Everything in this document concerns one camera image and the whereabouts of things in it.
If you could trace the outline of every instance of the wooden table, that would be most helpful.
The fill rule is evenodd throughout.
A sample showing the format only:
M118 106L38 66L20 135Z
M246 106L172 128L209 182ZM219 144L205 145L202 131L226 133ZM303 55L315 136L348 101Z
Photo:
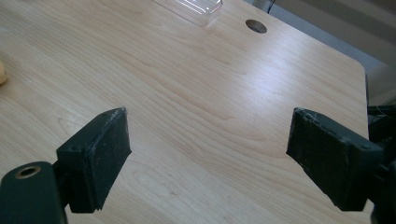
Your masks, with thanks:
M369 223L285 154L296 106L367 136L363 68L243 1L199 27L149 0L1 0L0 61L1 176L129 111L104 210L70 223Z

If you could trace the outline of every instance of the clamp jaw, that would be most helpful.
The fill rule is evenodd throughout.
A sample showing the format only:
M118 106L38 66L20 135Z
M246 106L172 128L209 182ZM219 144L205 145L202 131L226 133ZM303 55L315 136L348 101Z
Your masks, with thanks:
M67 223L73 213L102 209L131 154L125 108L98 115L57 150L51 165L37 161L7 173L0 187L5 223Z
M287 154L340 210L362 211L372 201L378 224L396 223L395 153L384 151L322 114L294 109Z

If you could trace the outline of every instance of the light wood surface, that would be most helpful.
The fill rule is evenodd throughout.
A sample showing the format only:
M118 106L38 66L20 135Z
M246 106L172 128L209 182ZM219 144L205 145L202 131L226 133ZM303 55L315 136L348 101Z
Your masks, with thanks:
M104 210L70 223L369 223L285 154L296 106L367 136L363 68L243 1L199 27L149 0L1 0L0 60L1 176L129 111Z
M0 85L5 83L7 80L6 69L4 68L3 63L0 61Z

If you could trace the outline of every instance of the clear plastic container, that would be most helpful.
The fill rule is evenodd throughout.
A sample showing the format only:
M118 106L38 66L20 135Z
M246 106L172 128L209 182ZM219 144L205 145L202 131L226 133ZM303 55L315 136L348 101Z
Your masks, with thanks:
M208 25L219 15L222 0L153 0L199 26Z

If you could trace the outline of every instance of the metal ring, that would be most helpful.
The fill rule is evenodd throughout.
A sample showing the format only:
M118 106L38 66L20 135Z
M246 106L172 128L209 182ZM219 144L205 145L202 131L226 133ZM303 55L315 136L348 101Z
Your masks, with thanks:
M33 175L36 175L38 172L40 172L40 170L41 170L41 167L39 167L39 166L27 166L27 167L20 169L15 174L15 178L17 178L17 179L29 178Z

